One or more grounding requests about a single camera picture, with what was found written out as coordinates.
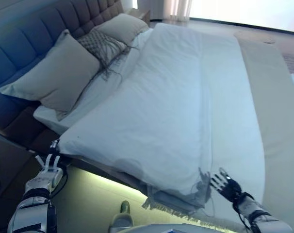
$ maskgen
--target fringe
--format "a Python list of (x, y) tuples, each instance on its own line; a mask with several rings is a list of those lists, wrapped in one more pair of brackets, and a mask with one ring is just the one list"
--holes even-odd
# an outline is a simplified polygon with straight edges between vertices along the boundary
[(173, 216), (177, 216), (180, 218), (185, 218), (188, 221), (199, 223), (202, 227), (222, 231), (222, 232), (228, 232), (234, 231), (234, 232), (242, 232), (244, 230), (244, 226), (242, 224), (234, 223), (225, 219), (215, 218), (215, 217), (208, 217), (205, 215), (201, 216), (194, 216), (194, 213), (190, 214), (183, 214), (179, 211), (175, 211), (167, 206), (164, 206), (160, 203), (152, 201), (150, 198), (147, 198), (145, 203), (142, 205), (144, 209), (156, 209), (160, 210), (166, 213), (169, 213)]

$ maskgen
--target patterned pillow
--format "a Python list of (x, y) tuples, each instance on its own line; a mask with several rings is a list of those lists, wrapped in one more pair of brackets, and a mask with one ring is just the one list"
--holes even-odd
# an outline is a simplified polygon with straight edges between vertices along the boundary
[(78, 38), (77, 41), (99, 60), (101, 69), (106, 69), (112, 60), (127, 47), (122, 42), (99, 32), (96, 28)]

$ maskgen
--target floor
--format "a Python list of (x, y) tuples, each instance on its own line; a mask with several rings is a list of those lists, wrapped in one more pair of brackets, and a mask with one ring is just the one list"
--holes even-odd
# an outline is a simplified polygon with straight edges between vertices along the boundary
[[(232, 36), (237, 31), (262, 32), (238, 26), (190, 21), (184, 26), (205, 33)], [(280, 49), (291, 72), (294, 72), (294, 35), (265, 32), (271, 35)], [(24, 192), (25, 182), (39, 170), (31, 158), (14, 181), (0, 197), (0, 233), (5, 227)], [(96, 176), (76, 167), (69, 167), (69, 180), (65, 188), (53, 199), (57, 208), (58, 232), (60, 233), (105, 233), (114, 214), (117, 214), (123, 200), (131, 205), (131, 214), (136, 225), (151, 223), (187, 223), (186, 219), (171, 216), (156, 210), (141, 207), (146, 199), (140, 192)]]
[[(6, 226), (24, 193), (25, 182), (39, 169), (37, 161), (31, 158), (2, 194), (0, 233), (7, 232)], [(59, 233), (106, 233), (124, 200), (130, 203), (131, 216), (137, 226), (156, 223), (201, 225), (158, 210), (145, 210), (141, 205), (147, 197), (139, 191), (74, 166), (68, 167), (68, 177), (63, 190), (52, 200), (57, 210)]]
[(30, 157), (24, 149), (0, 141), (0, 195)]

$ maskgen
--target tiled floor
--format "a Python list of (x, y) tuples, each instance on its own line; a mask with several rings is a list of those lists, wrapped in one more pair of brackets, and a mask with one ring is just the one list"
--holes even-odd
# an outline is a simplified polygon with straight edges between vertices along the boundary
[[(256, 29), (231, 25), (191, 21), (185, 26), (205, 33), (232, 36), (237, 31), (261, 32)], [(265, 32), (271, 35), (283, 54), (294, 61), (294, 35)], [(24, 191), (25, 182), (39, 170), (31, 159), (0, 198), (0, 228), (5, 227)], [(114, 183), (89, 172), (71, 166), (65, 188), (53, 200), (58, 214), (60, 233), (105, 233), (114, 214), (119, 212), (123, 200), (131, 205), (131, 214), (136, 225), (151, 223), (186, 223), (181, 219), (160, 211), (141, 207), (146, 199), (140, 192)]]

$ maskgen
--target curtain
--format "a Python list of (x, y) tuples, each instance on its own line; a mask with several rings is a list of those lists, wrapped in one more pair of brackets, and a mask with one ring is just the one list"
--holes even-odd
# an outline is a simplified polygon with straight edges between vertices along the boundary
[(189, 20), (192, 0), (164, 0), (164, 19), (186, 22)]

